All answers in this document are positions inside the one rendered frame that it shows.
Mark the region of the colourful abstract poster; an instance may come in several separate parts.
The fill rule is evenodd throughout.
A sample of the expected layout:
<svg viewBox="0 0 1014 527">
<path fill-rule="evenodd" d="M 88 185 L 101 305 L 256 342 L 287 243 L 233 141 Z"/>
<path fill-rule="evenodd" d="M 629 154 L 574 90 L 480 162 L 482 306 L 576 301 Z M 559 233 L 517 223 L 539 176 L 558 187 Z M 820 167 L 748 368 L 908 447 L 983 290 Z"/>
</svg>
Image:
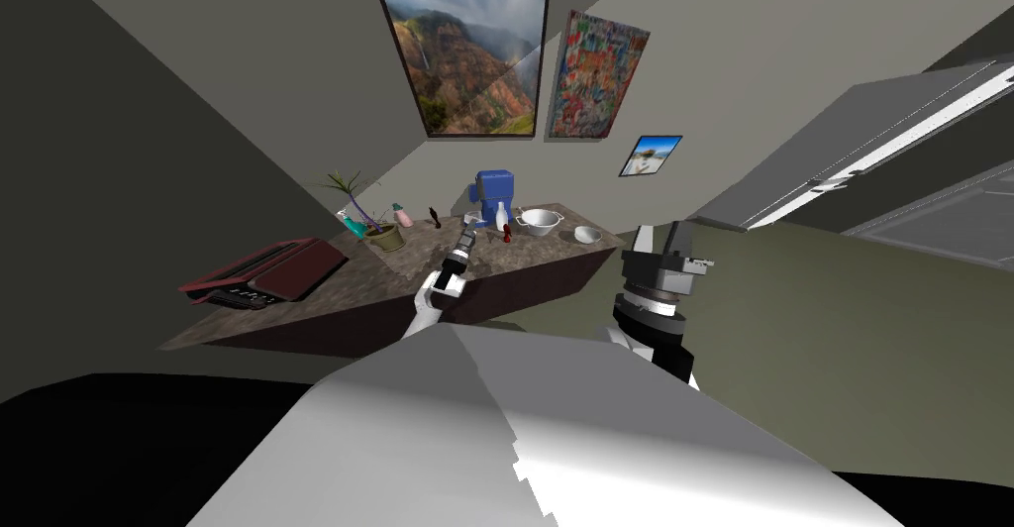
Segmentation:
<svg viewBox="0 0 1014 527">
<path fill-rule="evenodd" d="M 651 33 L 572 10 L 549 110 L 550 139 L 608 136 Z"/>
</svg>

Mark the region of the green potted plant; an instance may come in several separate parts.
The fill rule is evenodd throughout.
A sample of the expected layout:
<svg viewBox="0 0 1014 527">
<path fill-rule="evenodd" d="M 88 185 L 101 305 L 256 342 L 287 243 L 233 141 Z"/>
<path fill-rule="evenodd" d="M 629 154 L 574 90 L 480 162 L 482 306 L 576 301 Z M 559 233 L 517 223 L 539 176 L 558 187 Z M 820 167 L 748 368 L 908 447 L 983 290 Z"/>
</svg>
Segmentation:
<svg viewBox="0 0 1014 527">
<path fill-rule="evenodd" d="M 356 212 L 358 218 L 355 219 L 349 213 L 348 208 L 341 210 L 346 210 L 356 222 L 364 222 L 369 226 L 364 239 L 359 241 L 373 245 L 382 253 L 393 253 L 406 244 L 399 225 L 394 222 L 387 222 L 383 214 L 379 216 L 370 214 L 357 202 L 357 197 L 375 183 L 377 183 L 376 177 L 366 178 L 360 171 L 356 171 L 350 176 L 343 176 L 341 173 L 334 171 L 325 174 L 324 182 L 313 182 L 312 186 L 334 190 L 344 194 L 348 198 L 351 209 Z"/>
</svg>

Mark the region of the large mountain landscape picture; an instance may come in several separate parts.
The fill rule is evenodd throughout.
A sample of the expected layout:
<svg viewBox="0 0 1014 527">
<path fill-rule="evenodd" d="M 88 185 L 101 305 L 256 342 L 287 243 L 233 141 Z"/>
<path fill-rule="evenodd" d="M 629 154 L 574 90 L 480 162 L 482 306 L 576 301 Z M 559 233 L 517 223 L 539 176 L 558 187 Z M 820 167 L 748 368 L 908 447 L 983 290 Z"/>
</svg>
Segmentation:
<svg viewBox="0 0 1014 527">
<path fill-rule="evenodd" d="M 379 0 L 430 139 L 537 131 L 550 0 Z"/>
</svg>

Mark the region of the blue coffee machine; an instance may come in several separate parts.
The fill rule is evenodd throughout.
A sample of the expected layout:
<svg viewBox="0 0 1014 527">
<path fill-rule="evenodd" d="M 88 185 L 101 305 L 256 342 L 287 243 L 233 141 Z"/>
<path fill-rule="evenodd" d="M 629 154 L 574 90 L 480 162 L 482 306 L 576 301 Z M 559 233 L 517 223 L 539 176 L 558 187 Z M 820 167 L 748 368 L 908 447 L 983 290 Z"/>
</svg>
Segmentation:
<svg viewBox="0 0 1014 527">
<path fill-rule="evenodd" d="M 511 203 L 514 195 L 514 174 L 506 169 L 485 170 L 476 173 L 474 182 L 467 189 L 470 203 L 480 206 L 476 228 L 494 228 L 498 201 L 503 199 L 513 220 Z"/>
</svg>

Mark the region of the white colander bowl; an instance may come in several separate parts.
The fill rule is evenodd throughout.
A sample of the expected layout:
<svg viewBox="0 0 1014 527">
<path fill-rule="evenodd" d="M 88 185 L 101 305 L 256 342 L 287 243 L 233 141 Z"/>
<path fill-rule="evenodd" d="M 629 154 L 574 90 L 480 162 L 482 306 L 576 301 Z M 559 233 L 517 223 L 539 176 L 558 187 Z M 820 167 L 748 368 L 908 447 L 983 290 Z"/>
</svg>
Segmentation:
<svg viewBox="0 0 1014 527">
<path fill-rule="evenodd" d="M 519 210 L 515 216 L 517 225 L 533 237 L 544 237 L 563 220 L 563 216 L 547 209 Z"/>
</svg>

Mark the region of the grey refrigerator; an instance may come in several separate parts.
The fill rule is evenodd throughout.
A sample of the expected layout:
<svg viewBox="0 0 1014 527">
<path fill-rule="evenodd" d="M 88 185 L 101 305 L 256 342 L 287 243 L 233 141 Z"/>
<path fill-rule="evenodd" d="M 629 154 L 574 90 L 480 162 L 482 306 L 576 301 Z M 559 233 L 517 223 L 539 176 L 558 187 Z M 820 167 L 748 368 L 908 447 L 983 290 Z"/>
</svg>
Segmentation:
<svg viewBox="0 0 1014 527">
<path fill-rule="evenodd" d="M 1014 272 L 1014 53 L 849 88 L 691 220 Z"/>
</svg>

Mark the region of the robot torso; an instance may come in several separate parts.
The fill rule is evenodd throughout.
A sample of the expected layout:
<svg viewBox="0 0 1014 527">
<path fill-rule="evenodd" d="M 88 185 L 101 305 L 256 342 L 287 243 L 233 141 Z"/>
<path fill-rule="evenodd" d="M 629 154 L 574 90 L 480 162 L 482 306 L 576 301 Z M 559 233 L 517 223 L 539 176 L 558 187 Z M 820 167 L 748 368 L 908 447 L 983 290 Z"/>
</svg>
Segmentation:
<svg viewBox="0 0 1014 527">
<path fill-rule="evenodd" d="M 902 527 L 618 343 L 442 323 L 316 382 L 187 527 Z"/>
</svg>

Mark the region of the small blue framed picture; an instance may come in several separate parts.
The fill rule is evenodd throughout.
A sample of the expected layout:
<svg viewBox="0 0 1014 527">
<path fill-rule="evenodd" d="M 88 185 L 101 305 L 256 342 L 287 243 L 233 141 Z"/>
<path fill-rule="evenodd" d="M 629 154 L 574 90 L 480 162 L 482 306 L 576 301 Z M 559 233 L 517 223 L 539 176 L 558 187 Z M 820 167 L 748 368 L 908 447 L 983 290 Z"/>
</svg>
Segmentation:
<svg viewBox="0 0 1014 527">
<path fill-rule="evenodd" d="M 640 136 L 619 175 L 647 176 L 658 173 L 682 138 L 681 135 Z"/>
</svg>

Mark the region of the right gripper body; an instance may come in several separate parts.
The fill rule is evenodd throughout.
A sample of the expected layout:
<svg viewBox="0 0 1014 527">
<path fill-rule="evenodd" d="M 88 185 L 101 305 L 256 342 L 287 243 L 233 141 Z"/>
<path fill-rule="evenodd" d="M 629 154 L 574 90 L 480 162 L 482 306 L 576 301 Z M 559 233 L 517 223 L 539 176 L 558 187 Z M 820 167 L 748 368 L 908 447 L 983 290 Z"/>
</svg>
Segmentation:
<svg viewBox="0 0 1014 527">
<path fill-rule="evenodd" d="M 693 291 L 694 281 L 714 261 L 687 258 L 679 253 L 656 254 L 625 250 L 622 275 L 628 292 L 657 300 L 677 300 Z"/>
</svg>

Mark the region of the dark red toaster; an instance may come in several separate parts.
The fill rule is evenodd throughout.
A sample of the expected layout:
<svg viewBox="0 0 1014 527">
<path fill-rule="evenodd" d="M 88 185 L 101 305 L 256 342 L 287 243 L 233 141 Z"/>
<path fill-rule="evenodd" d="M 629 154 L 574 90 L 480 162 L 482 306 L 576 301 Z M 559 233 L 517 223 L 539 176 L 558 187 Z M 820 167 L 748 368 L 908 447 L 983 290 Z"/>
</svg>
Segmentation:
<svg viewBox="0 0 1014 527">
<path fill-rule="evenodd" d="M 347 260 L 319 238 L 283 241 L 183 284 L 178 290 L 193 304 L 262 310 L 277 302 L 302 300 Z"/>
</svg>

